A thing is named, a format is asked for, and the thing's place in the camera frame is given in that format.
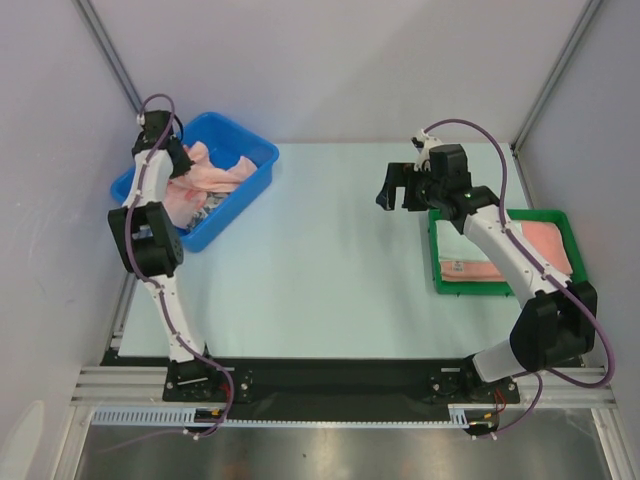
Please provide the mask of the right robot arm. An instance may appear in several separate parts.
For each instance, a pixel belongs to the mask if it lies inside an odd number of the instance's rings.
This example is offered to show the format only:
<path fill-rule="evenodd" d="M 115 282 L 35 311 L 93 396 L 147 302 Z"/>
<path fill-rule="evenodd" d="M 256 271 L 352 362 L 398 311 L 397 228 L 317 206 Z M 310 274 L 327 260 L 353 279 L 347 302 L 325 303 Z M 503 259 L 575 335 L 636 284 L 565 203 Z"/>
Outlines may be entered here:
<path fill-rule="evenodd" d="M 498 196 L 487 186 L 473 185 L 461 145 L 424 147 L 417 163 L 389 164 L 376 197 L 383 210 L 394 210 L 397 189 L 404 191 L 404 209 L 436 209 L 476 245 L 521 307 L 506 340 L 467 358 L 470 370 L 460 377 L 466 398 L 484 401 L 495 392 L 497 381 L 548 370 L 593 349 L 595 288 L 587 281 L 572 281 L 513 228 Z"/>

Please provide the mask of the light blue towel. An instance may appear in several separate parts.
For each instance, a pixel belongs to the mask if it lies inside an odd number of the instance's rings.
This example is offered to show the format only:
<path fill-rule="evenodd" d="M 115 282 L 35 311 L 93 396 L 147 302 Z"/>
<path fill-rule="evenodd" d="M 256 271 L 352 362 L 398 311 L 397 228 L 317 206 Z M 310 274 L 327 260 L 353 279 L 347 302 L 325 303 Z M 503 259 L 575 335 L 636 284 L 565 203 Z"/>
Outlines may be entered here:
<path fill-rule="evenodd" d="M 454 225 L 446 220 L 437 220 L 436 223 L 436 245 L 438 259 L 440 261 L 461 261 L 461 262 L 490 262 L 491 257 L 486 252 L 472 242 L 468 237 L 460 234 Z M 500 245 L 508 252 L 517 252 L 517 248 L 509 237 L 502 232 L 503 228 L 500 220 L 489 223 L 493 237 L 501 239 Z"/>

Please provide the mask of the light pink embroidered towel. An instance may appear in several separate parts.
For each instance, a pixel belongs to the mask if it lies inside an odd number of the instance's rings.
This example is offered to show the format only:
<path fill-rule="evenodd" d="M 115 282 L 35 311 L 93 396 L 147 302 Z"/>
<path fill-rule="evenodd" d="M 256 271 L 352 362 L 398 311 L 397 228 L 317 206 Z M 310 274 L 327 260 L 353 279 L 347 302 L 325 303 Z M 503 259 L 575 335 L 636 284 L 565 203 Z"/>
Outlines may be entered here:
<path fill-rule="evenodd" d="M 230 168 L 224 169 L 213 165 L 207 146 L 197 141 L 193 146 L 183 146 L 192 162 L 190 170 L 171 180 L 171 184 L 183 189 L 231 193 L 257 172 L 257 166 L 247 157 L 241 156 Z"/>

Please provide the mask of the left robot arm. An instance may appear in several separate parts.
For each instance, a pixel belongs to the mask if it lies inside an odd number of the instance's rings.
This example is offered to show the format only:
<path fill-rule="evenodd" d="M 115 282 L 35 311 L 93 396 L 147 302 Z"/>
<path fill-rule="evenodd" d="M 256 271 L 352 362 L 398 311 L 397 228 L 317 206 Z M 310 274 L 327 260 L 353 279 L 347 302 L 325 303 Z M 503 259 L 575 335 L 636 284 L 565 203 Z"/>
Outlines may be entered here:
<path fill-rule="evenodd" d="M 148 290 L 167 335 L 163 400 L 204 402 L 219 391 L 220 376 L 205 362 L 206 342 L 181 299 L 176 271 L 184 250 L 163 205 L 169 180 L 191 163 L 174 133 L 172 112 L 142 112 L 137 121 L 141 131 L 132 148 L 131 187 L 122 206 L 108 213 L 108 224 L 125 269 Z"/>

